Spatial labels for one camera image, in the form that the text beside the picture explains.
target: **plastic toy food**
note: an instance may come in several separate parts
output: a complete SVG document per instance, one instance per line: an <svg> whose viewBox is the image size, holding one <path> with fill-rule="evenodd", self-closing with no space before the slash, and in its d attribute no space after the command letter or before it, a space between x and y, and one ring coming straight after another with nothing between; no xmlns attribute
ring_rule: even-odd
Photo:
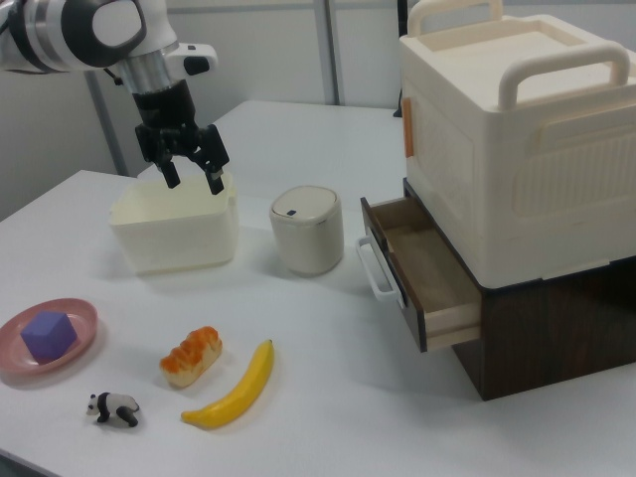
<svg viewBox="0 0 636 477"><path fill-rule="evenodd" d="M261 343L251 358L247 371L228 395L199 410L181 413L184 422L201 427L220 427L243 414L258 398L274 365L274 346L271 340Z"/></svg>
<svg viewBox="0 0 636 477"><path fill-rule="evenodd" d="M137 404L137 401L131 396L102 393L99 396L90 395L86 414L99 414L97 422L103 423L106 422L110 414L114 412L128 423L128 427L134 427L138 421L133 413L137 410L139 410L139 404Z"/></svg>
<svg viewBox="0 0 636 477"><path fill-rule="evenodd" d="M221 354L223 342L211 326L193 331L161 360L159 367L168 383L177 388L191 385Z"/></svg>
<svg viewBox="0 0 636 477"><path fill-rule="evenodd" d="M20 332L22 340L36 360L56 360L78 338L66 313L41 311Z"/></svg>

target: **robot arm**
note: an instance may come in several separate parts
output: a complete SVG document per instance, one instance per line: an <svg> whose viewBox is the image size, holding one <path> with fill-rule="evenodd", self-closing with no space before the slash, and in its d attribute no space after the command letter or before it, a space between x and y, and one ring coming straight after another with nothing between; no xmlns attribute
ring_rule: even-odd
<svg viewBox="0 0 636 477"><path fill-rule="evenodd" d="M177 154L203 169L213 194L223 189L228 154L216 126L197 126L185 81L216 64L212 47L179 44L163 0L0 0L0 70L117 67L141 114L135 132L143 157L170 188L180 182Z"/></svg>

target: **purple cube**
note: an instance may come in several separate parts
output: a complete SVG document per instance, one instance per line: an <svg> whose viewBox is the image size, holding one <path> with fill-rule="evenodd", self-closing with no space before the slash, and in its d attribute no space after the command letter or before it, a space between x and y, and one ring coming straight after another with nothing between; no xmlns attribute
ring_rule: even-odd
<svg viewBox="0 0 636 477"><path fill-rule="evenodd" d="M56 360L78 338L66 313L41 311L20 333L36 360Z"/></svg>

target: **storage box handle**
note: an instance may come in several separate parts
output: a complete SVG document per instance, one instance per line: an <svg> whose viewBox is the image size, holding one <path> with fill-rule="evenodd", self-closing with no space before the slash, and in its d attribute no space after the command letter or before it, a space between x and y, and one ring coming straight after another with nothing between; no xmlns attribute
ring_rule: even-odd
<svg viewBox="0 0 636 477"><path fill-rule="evenodd" d="M529 77L605 62L612 64L609 84L626 84L629 79L629 55L616 42L576 45L562 52L518 60L506 69L499 83L499 108L508 110L517 105L519 84Z"/></svg>
<svg viewBox="0 0 636 477"><path fill-rule="evenodd" d="M421 35L421 21L424 17L482 4L490 5L490 16L493 20L501 20L504 13L502 0L421 0L415 4L408 15L408 35L410 37Z"/></svg>

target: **white table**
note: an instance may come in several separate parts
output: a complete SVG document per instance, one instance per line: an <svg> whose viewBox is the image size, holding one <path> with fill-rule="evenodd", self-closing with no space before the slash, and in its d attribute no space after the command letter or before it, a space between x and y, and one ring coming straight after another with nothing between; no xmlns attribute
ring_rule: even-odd
<svg viewBox="0 0 636 477"><path fill-rule="evenodd" d="M65 477L636 473L636 367L482 402L450 350L420 354L398 306L375 301L351 243L364 233L361 196L401 195L390 111L249 102L218 126L242 224L228 265L133 275L106 224L128 178L78 173L0 224L0 323L66 296L100 317L77 361L1 377L2 455ZM311 279L281 265L267 218L271 200L299 183L337 189L346 211L343 261ZM222 356L171 389L159 360L208 324ZM180 421L224 395L266 338L276 363L247 414L213 431ZM138 427L84 415L88 396L105 391L138 400Z"/></svg>

